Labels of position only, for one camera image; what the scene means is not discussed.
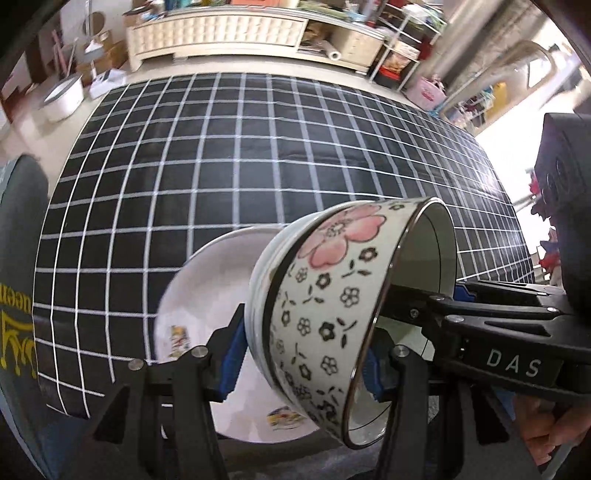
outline bowl rim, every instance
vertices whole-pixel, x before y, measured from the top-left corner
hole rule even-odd
[[[396,243],[396,246],[394,246],[394,251],[392,252],[392,256],[390,257],[390,262],[388,264],[388,268],[386,269],[386,272],[384,275],[384,280],[382,282],[382,286],[380,288],[379,295],[378,295],[378,301],[375,303],[374,309],[372,310],[372,313],[371,313],[371,317],[370,317],[371,321],[369,322],[367,330],[365,331],[365,334],[363,336],[363,342],[361,344],[361,349],[359,350],[359,353],[357,355],[357,359],[355,361],[355,367],[351,373],[351,378],[349,380],[349,389],[348,389],[347,395],[345,397],[345,406],[343,408],[343,421],[341,424],[341,432],[340,432],[341,435],[340,436],[341,436],[344,444],[352,450],[361,450],[363,448],[367,448],[368,446],[381,440],[381,438],[384,436],[384,434],[380,434],[380,435],[378,435],[377,438],[375,438],[371,442],[364,443],[362,445],[358,445],[358,444],[353,443],[351,441],[351,439],[349,437],[349,418],[350,418],[351,409],[353,408],[353,404],[354,404],[355,387],[359,381],[360,376],[362,375],[362,362],[365,359],[365,357],[367,356],[370,340],[374,334],[375,324],[378,321],[379,312],[381,312],[382,307],[384,306],[384,302],[386,300],[386,296],[388,294],[389,274],[394,269],[394,267],[398,264],[398,262],[400,261],[400,256],[401,256],[400,252],[402,251],[402,246],[407,242],[410,232],[417,226],[419,218],[422,217],[423,213],[425,212],[425,210],[427,210],[427,208],[429,206],[435,205],[435,204],[441,205],[445,209],[445,211],[447,212],[447,214],[450,218],[450,224],[452,226],[454,240],[456,239],[456,233],[455,233],[455,230],[453,229],[453,219],[452,219],[451,213],[450,213],[449,209],[447,208],[447,205],[444,203],[444,201],[438,197],[427,197],[421,203],[418,203],[413,214],[410,216],[404,229],[402,230],[402,234],[400,235],[400,237],[398,237],[398,241]],[[454,253],[456,254],[456,257],[457,257],[457,243],[456,242],[454,242]],[[456,270],[454,278],[457,278],[457,259],[456,259],[456,263],[455,263],[454,268]]]

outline floral bowl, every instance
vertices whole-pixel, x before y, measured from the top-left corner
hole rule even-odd
[[[263,308],[267,300],[269,288],[271,287],[271,281],[283,257],[297,242],[298,238],[305,235],[305,232],[310,228],[314,228],[315,225],[329,216],[334,215],[336,212],[345,210],[349,206],[362,205],[364,203],[368,203],[368,201],[357,200],[339,203],[326,210],[310,213],[291,222],[263,250],[252,271],[249,282],[249,295],[244,310],[246,340],[260,372],[276,393],[284,399],[283,390],[275,386],[273,376],[267,363],[264,361],[263,337],[261,335]]]
[[[387,292],[395,284],[451,296],[456,261],[437,198],[369,202],[324,220],[285,255],[269,290],[262,334],[276,388],[345,445],[378,440],[389,404],[370,395],[361,367]]]

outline storage rack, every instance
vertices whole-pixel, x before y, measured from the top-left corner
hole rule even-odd
[[[384,64],[384,61],[386,60],[386,58],[388,57],[388,55],[394,51],[394,46],[396,45],[396,42],[400,39],[400,37],[407,37],[410,40],[412,40],[413,42],[416,42],[417,44],[420,44],[421,43],[421,40],[413,37],[412,35],[410,35],[409,33],[406,33],[404,31],[404,28],[409,24],[409,22],[410,22],[410,20],[412,18],[412,15],[406,14],[402,8],[395,7],[394,5],[391,5],[389,3],[386,3],[384,5],[384,9],[385,8],[391,8],[393,10],[396,10],[398,12],[401,12],[401,13],[403,13],[405,15],[405,17],[402,19],[402,23],[400,24],[400,26],[399,27],[396,27],[396,26],[392,25],[390,22],[388,22],[387,20],[381,18],[381,13],[378,15],[377,21],[380,22],[381,24],[384,24],[384,26],[386,26],[390,30],[392,30],[394,32],[394,35],[389,40],[388,39],[385,40],[386,44],[385,44],[384,52],[382,53],[382,56],[380,57],[378,63],[376,64],[374,70],[372,71],[372,73],[371,73],[371,75],[369,77],[369,81],[370,82],[373,82],[374,81],[375,76],[377,75],[380,67]],[[426,22],[417,21],[416,19],[413,21],[413,23],[419,24],[419,25],[421,25],[423,27],[427,27],[429,30],[432,30],[435,33],[435,35],[433,36],[433,38],[430,41],[430,44],[431,45],[433,45],[437,41],[437,39],[443,33],[443,30],[444,30],[445,26],[447,25],[447,23],[444,22],[443,20],[441,22],[443,23],[443,27],[440,30],[438,30],[438,29],[434,28],[432,25],[429,25]],[[397,52],[397,53],[399,55],[402,55],[403,57],[406,57],[407,59],[411,60],[411,62],[414,63],[413,64],[413,67],[411,68],[411,70],[402,79],[402,81],[400,81],[400,85],[398,85],[398,88],[397,88],[396,91],[397,92],[400,92],[403,89],[403,87],[406,85],[406,83],[409,80],[409,78],[413,75],[413,73],[417,69],[417,67],[418,67],[418,65],[419,65],[419,63],[420,63],[421,60],[412,59],[411,57],[408,57],[405,54],[400,53],[400,52]]]

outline finger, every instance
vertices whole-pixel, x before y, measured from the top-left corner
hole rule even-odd
[[[516,395],[513,398],[513,407],[516,416],[526,416],[527,414],[537,412],[540,404],[541,400],[535,397]]]
[[[545,463],[548,463],[549,461],[551,461],[552,457],[550,455],[546,455],[545,457],[535,458],[534,460],[535,460],[535,464],[537,466],[540,466],[540,465],[544,465]]]
[[[591,426],[591,407],[578,406],[562,415],[550,431],[550,442],[562,445],[576,440]]]
[[[528,450],[534,458],[543,458],[549,455],[555,446],[548,441],[548,437],[538,437],[535,439],[526,440]]]
[[[556,422],[551,413],[534,413],[515,421],[524,440],[549,435]]]

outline screw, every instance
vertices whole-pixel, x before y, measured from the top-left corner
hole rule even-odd
[[[191,349],[191,355],[193,355],[195,358],[204,358],[208,353],[209,350],[207,350],[205,345],[199,345]]]
[[[144,366],[144,361],[139,359],[139,358],[134,358],[133,360],[131,360],[128,364],[127,367],[130,370],[133,370],[134,372],[137,372],[138,370],[142,370],[142,367]]]
[[[460,323],[464,321],[464,317],[460,317],[459,315],[446,315],[445,319],[452,323]]]
[[[405,356],[408,356],[408,354],[410,353],[410,350],[405,345],[396,345],[393,351],[394,355],[398,358],[404,358]]]

